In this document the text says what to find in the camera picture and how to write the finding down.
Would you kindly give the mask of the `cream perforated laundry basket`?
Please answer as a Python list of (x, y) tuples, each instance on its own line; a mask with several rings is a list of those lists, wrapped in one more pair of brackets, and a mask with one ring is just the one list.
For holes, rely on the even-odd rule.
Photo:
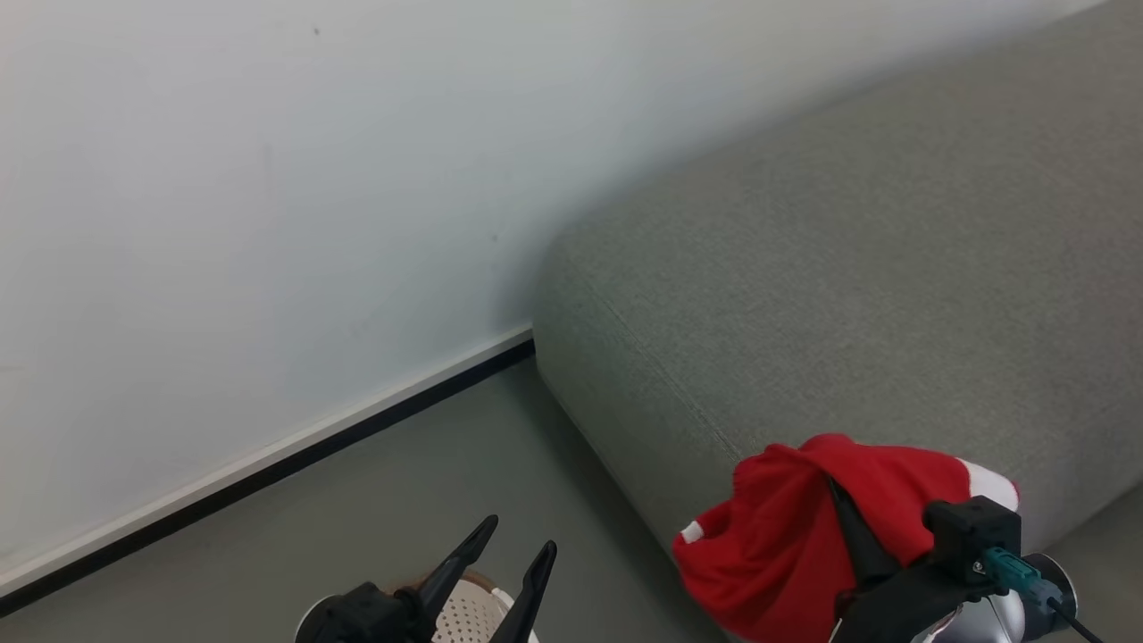
[(489, 643), (514, 603), (486, 574), (465, 571), (438, 614), (432, 643)]

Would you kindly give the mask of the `red clothing with white trim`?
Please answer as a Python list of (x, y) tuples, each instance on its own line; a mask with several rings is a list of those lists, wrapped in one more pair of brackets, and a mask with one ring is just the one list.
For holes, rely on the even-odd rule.
[(984, 496), (1018, 508), (1012, 480), (932, 449), (863, 445), (840, 434), (769, 445), (732, 473), (730, 499), (672, 545), (686, 590), (724, 630), (750, 643), (828, 643), (834, 598), (856, 585), (830, 480), (902, 565), (932, 549), (922, 524), (930, 503)]

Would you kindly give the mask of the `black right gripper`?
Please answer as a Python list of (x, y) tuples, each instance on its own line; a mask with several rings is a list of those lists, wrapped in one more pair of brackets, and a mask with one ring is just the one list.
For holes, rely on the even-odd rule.
[(855, 578), (836, 601), (834, 643), (988, 643), (996, 614), (975, 604), (997, 584), (972, 564), (967, 573), (924, 562), (902, 566), (832, 477), (828, 488)]

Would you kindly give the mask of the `grey fabric sofa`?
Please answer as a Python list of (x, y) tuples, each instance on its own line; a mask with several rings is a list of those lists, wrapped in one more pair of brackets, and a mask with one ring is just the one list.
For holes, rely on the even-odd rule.
[(584, 217), (538, 373), (661, 549), (816, 434), (1016, 481), (1080, 618), (1143, 643), (1143, 0), (742, 140)]

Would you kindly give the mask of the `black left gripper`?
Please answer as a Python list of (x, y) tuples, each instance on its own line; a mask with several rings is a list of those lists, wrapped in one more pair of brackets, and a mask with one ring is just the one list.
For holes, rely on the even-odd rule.
[[(498, 522), (497, 515), (485, 517), (418, 585), (385, 593), (363, 582), (318, 601), (303, 614), (295, 643), (431, 643), (435, 618), (469, 566), (481, 557)], [(531, 558), (519, 596), (488, 643), (530, 643), (557, 557), (558, 546), (547, 540)]]

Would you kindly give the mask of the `black and white baseboard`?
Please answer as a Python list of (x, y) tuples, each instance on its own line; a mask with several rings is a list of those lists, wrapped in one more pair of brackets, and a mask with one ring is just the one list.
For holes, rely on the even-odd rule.
[(441, 369), (385, 389), (379, 397), (350, 410), (331, 413), (330, 418), (241, 457), (139, 511), (13, 566), (0, 573), (0, 619), (470, 389), (534, 353), (531, 325), (521, 325)]

